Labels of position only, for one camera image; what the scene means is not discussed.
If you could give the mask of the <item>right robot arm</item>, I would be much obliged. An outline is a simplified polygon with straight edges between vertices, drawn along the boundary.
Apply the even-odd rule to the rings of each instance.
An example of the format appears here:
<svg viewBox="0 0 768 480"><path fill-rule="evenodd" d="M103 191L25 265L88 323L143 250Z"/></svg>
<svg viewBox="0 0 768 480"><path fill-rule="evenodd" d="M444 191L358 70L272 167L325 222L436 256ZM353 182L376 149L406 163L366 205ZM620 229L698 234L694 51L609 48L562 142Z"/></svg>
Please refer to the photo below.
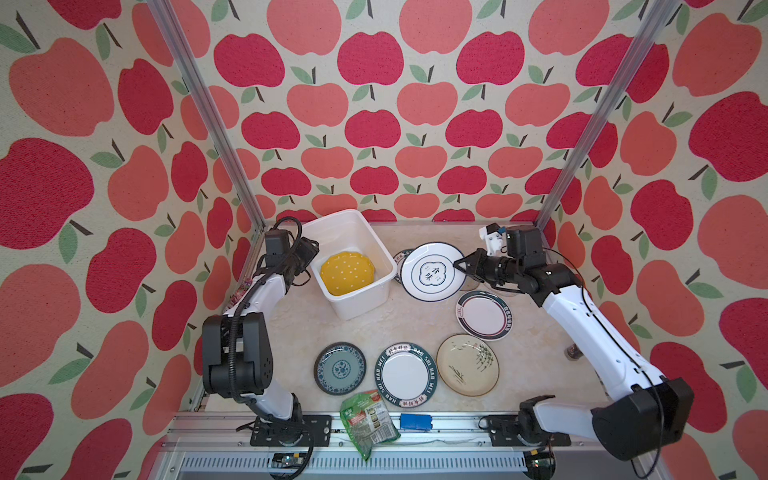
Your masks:
<svg viewBox="0 0 768 480"><path fill-rule="evenodd" d="M479 248L454 267L499 291L528 295L554 318L590 362L610 403L571 404L542 395L521 403L515 432L530 446L557 433L598 441L614 458L630 461L680 441L694 400L682 378L668 379L610 323L569 260L551 263L534 227L484 228L499 234L504 251Z"/></svg>

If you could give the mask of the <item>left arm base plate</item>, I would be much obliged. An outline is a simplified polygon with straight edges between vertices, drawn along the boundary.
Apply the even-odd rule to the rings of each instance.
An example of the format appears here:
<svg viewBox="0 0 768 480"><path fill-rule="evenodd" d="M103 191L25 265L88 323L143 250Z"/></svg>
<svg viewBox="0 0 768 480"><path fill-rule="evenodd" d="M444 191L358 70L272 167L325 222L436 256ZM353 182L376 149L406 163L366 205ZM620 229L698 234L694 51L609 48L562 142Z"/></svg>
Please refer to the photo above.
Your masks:
<svg viewBox="0 0 768 480"><path fill-rule="evenodd" d="M332 433L331 415L304 415L301 422L254 421L250 437L253 447L328 447Z"/></svg>

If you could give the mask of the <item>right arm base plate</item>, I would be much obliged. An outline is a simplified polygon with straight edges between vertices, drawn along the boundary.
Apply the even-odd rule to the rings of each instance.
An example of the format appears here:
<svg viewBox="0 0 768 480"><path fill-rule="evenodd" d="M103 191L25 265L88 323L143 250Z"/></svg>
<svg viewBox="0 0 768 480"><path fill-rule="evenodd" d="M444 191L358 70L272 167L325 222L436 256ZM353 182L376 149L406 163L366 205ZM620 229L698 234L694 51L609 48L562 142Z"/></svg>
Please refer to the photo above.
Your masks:
<svg viewBox="0 0 768 480"><path fill-rule="evenodd" d="M489 434L493 447L568 447L567 434L543 431L528 414L486 415L478 427Z"/></svg>

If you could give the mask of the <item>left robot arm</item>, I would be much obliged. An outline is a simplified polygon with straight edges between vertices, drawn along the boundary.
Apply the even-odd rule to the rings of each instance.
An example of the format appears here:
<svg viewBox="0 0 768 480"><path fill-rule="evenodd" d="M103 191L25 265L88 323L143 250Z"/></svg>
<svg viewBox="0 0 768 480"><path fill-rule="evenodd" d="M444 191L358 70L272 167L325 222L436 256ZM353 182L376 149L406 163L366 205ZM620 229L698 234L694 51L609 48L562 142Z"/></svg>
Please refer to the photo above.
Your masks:
<svg viewBox="0 0 768 480"><path fill-rule="evenodd" d="M203 324L203 385L207 394L243 404L267 424L299 431L300 403L274 379L267 319L318 255L319 243L303 236L292 241L289 232L277 230L267 235L266 247L242 298Z"/></svg>

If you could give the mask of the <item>yellow dotted scalloped plate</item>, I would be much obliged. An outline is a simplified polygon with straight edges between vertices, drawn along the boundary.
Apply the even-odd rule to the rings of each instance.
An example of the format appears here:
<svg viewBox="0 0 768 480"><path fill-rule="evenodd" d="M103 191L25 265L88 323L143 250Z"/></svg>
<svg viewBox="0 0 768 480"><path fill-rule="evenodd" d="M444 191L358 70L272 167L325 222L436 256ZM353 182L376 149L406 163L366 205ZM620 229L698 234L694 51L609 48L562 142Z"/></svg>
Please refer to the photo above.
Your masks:
<svg viewBox="0 0 768 480"><path fill-rule="evenodd" d="M372 284L375 267L365 255L346 251L331 256L322 265L320 278L332 296L343 296Z"/></svg>

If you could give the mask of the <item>white plate black flower outline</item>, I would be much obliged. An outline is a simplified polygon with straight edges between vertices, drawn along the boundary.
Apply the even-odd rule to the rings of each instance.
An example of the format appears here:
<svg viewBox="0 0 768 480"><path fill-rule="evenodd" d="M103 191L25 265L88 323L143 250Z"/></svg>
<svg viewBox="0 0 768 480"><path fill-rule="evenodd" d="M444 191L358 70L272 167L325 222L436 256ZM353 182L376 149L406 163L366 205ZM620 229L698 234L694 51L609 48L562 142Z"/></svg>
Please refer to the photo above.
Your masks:
<svg viewBox="0 0 768 480"><path fill-rule="evenodd" d="M445 242L430 242L409 253L399 269L406 293L423 302L439 302L458 293L466 274L454 263L464 258L460 249Z"/></svg>

